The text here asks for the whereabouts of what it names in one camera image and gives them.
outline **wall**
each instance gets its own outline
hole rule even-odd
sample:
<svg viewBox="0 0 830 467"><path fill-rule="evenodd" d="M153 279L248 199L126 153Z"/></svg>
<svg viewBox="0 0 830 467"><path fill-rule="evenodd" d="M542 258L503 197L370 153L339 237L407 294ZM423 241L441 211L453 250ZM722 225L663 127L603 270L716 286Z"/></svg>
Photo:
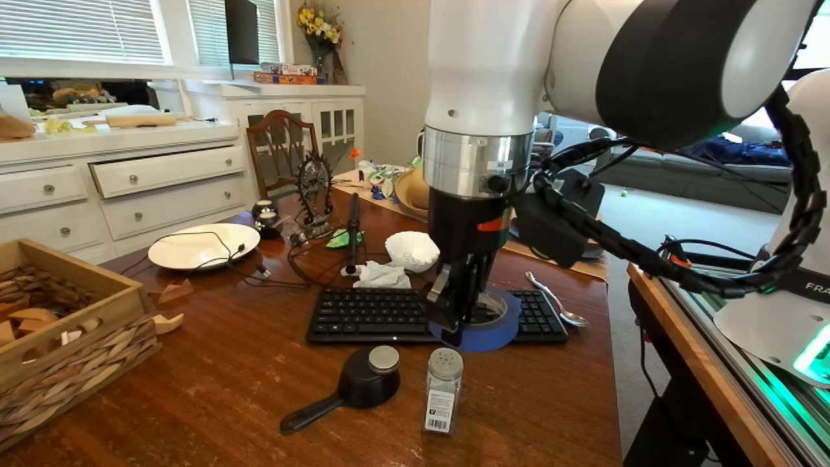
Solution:
<svg viewBox="0 0 830 467"><path fill-rule="evenodd" d="M427 0L322 0L345 28L339 44L346 84L366 87L363 155L407 163L427 103ZM310 63L293 22L296 63Z"/></svg>

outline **wooden table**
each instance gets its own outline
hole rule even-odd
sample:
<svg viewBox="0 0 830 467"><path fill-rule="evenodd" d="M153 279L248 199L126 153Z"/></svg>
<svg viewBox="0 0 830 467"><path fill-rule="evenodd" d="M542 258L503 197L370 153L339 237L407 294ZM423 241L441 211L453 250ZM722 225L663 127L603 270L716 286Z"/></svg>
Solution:
<svg viewBox="0 0 830 467"><path fill-rule="evenodd" d="M722 465L800 465L660 281L629 266L632 308Z"/></svg>
<svg viewBox="0 0 830 467"><path fill-rule="evenodd" d="M346 197L333 194L333 223ZM363 260L385 263L380 241L425 225L363 202ZM280 436L283 415L333 391L353 346L306 346L317 286L248 286L256 266L296 283L280 240L209 273L166 273L140 254L112 263L149 294L188 281L184 314L163 349L34 436L0 465L619 465L607 286L518 254L501 254L493 283L525 288L523 270L591 320L566 346L512 346L464 356L451 436L425 434L425 360L433 346L398 346L401 388L380 408L333 410ZM333 281L339 251L310 244L298 266Z"/></svg>

